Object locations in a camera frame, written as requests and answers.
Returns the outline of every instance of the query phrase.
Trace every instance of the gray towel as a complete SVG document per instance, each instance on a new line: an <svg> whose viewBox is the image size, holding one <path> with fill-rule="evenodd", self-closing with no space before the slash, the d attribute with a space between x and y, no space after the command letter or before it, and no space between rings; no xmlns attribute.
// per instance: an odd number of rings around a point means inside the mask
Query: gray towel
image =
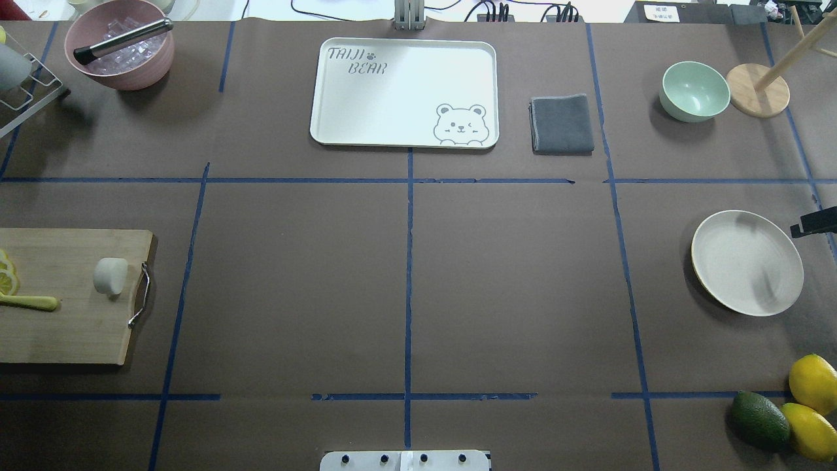
<svg viewBox="0 0 837 471"><path fill-rule="evenodd" d="M531 147L546 155L593 151L587 95L536 96L529 105Z"/></svg>

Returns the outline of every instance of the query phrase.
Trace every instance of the white plate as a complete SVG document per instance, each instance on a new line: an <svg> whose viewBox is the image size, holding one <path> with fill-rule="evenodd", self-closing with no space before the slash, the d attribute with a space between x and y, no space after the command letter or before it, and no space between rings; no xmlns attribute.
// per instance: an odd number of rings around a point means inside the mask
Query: white plate
<svg viewBox="0 0 837 471"><path fill-rule="evenodd" d="M320 46L310 131L330 145L490 148L497 109L490 44L331 38Z"/></svg>
<svg viewBox="0 0 837 471"><path fill-rule="evenodd" d="M774 223L748 211L709 216L691 240L691 262L706 290L728 308L772 316L802 292L802 259Z"/></svg>

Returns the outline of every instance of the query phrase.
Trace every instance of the green bowl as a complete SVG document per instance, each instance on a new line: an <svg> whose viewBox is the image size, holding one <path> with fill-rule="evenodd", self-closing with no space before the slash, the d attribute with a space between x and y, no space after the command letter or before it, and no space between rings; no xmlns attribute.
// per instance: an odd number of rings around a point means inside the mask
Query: green bowl
<svg viewBox="0 0 837 471"><path fill-rule="evenodd" d="M678 62L665 71L660 103L675 119L705 121L730 104L730 87L724 77L700 62Z"/></svg>

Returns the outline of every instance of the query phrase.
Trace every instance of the dish rack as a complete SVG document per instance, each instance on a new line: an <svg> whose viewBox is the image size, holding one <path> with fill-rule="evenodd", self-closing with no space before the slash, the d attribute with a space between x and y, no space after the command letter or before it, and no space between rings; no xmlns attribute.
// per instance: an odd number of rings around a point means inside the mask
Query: dish rack
<svg viewBox="0 0 837 471"><path fill-rule="evenodd" d="M38 58L29 53L6 32L6 45L33 64L32 72L23 83L9 91L0 92L0 137L9 134L52 100L69 93L69 89Z"/></svg>

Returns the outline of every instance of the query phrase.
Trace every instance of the lemon slice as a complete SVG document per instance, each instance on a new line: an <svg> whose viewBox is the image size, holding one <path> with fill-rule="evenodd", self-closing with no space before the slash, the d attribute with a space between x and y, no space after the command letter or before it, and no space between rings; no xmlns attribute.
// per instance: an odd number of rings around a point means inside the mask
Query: lemon slice
<svg viewBox="0 0 837 471"><path fill-rule="evenodd" d="M9 270L0 270L0 292L14 294L18 292L18 277Z"/></svg>
<svg viewBox="0 0 837 471"><path fill-rule="evenodd" d="M9 270L10 272L15 273L14 264L8 259L8 256L3 249L0 249L0 270Z"/></svg>
<svg viewBox="0 0 837 471"><path fill-rule="evenodd" d="M11 260L7 258L0 258L0 270L6 270L8 272L15 273L14 264Z"/></svg>

